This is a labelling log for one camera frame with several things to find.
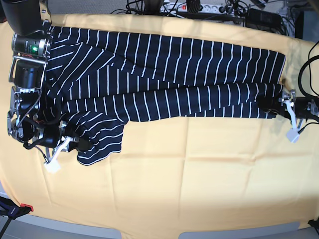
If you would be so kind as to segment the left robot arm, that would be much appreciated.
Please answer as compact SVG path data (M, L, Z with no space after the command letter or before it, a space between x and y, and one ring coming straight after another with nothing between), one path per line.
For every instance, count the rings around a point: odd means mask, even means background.
M319 59L319 56L310 57L312 50L318 45L311 48L308 53L308 59L301 67L297 84L299 91L302 96L297 97L294 90L287 92L281 90L278 96L273 96L271 98L258 98L258 107L265 113L270 113L272 115L281 115L290 122L295 122L297 120L311 120L313 124L319 123L319 94L313 89L312 85L312 70L311 64ZM303 74L304 71L309 71L309 85L313 92L312 94L306 92L303 88Z

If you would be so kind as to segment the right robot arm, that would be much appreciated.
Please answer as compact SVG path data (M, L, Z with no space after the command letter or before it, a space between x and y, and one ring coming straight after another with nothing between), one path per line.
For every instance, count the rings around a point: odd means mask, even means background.
M52 45L51 15L45 0L2 0L0 5L14 31L9 82L10 108L7 113L9 136L26 149L37 146L70 152L86 151L91 143L66 128L61 111L51 121L39 121L42 91Z

